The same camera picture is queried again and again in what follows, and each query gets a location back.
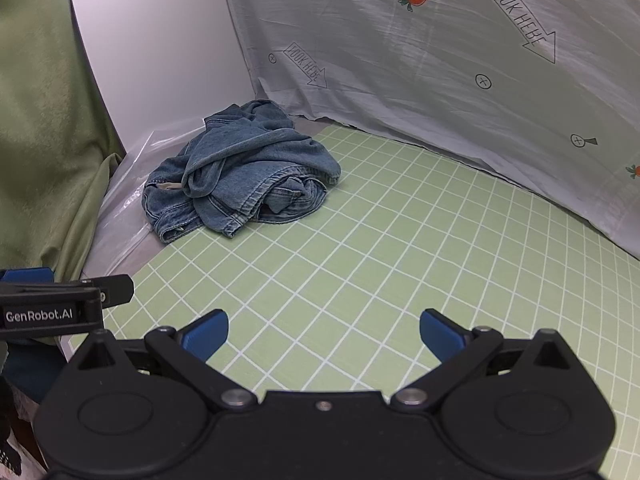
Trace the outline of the blue denim jeans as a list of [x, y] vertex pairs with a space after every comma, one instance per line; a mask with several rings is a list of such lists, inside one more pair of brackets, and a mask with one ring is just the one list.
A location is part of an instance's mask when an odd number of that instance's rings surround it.
[[317, 211], [341, 167], [276, 103], [231, 105], [146, 180], [142, 208], [165, 244], [199, 228], [234, 237], [248, 222], [283, 224]]

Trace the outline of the clear plastic bag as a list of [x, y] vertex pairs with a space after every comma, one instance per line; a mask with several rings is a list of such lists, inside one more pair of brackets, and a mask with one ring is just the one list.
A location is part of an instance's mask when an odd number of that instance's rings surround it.
[[81, 273], [84, 278], [134, 275], [163, 249], [142, 208], [146, 179], [203, 130], [202, 118], [189, 118], [145, 133], [134, 142], [104, 196], [96, 234]]

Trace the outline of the green grid cutting mat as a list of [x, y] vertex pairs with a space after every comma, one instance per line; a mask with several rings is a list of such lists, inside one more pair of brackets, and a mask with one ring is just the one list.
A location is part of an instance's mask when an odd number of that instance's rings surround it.
[[257, 393], [391, 393], [433, 368], [434, 308], [510, 338], [558, 330], [608, 398], [612, 479], [639, 474], [639, 263], [582, 220], [448, 157], [339, 126], [317, 130], [342, 168], [320, 209], [228, 238], [196, 230], [107, 313], [119, 338], [226, 311], [210, 361]]

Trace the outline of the green fabric curtain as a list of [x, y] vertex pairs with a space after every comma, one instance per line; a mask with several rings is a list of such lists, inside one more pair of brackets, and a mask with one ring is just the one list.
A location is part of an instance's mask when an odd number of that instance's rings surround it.
[[70, 0], [1, 0], [1, 265], [80, 277], [125, 150]]

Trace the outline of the white board panel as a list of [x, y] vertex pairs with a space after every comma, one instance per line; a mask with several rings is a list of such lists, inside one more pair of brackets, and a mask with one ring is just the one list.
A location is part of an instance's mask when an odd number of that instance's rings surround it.
[[226, 0], [72, 0], [94, 79], [125, 148], [254, 98]]

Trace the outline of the grey printed carrot sheet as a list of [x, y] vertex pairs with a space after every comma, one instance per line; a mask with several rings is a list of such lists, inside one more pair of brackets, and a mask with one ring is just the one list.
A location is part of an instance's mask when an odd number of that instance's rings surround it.
[[227, 0], [260, 96], [457, 154], [639, 250], [639, 0]]

